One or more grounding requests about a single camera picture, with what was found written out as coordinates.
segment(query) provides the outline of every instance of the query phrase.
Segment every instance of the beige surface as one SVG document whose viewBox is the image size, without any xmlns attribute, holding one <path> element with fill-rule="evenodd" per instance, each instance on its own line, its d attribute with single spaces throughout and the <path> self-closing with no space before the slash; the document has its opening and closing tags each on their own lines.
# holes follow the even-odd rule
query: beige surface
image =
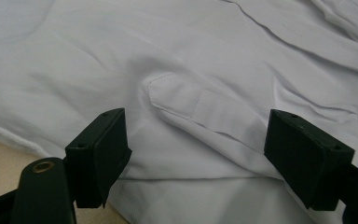
<svg viewBox="0 0 358 224">
<path fill-rule="evenodd" d="M 22 169 L 38 158 L 0 144 L 0 195 L 17 188 Z M 110 205 L 105 209 L 76 209 L 79 224 L 121 224 L 125 219 Z"/>
</svg>

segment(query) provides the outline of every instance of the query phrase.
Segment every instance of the garment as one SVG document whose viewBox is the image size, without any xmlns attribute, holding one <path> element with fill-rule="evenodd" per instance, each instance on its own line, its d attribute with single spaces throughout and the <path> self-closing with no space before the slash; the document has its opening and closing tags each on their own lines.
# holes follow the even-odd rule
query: garment
<svg viewBox="0 0 358 224">
<path fill-rule="evenodd" d="M 356 150 L 358 41 L 305 1 L 0 0 L 0 139 L 44 156 L 125 107 L 131 223 L 339 223 L 264 157 L 269 110 Z"/>
</svg>

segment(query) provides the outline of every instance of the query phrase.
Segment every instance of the white fabric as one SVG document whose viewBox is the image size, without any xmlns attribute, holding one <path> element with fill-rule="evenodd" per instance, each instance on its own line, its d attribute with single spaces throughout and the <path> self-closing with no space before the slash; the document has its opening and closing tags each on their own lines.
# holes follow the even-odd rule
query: white fabric
<svg viewBox="0 0 358 224">
<path fill-rule="evenodd" d="M 306 210 L 263 156 L 278 108 L 356 149 L 358 165 L 358 35 L 317 6 L 0 0 L 0 139 L 63 157 L 125 107 L 133 153 L 109 202 L 129 222 L 340 223 L 342 205 Z"/>
</svg>

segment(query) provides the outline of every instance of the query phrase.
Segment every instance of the white cloth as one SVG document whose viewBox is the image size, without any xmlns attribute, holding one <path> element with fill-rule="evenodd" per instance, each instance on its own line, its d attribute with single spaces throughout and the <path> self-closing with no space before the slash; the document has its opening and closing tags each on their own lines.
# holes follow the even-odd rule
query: white cloth
<svg viewBox="0 0 358 224">
<path fill-rule="evenodd" d="M 0 0 L 0 139 L 63 157 L 125 107 L 133 153 L 109 202 L 129 222 L 340 223 L 342 205 L 305 210 L 263 156 L 278 108 L 358 165 L 358 42 L 322 15 L 296 0 Z"/>
</svg>

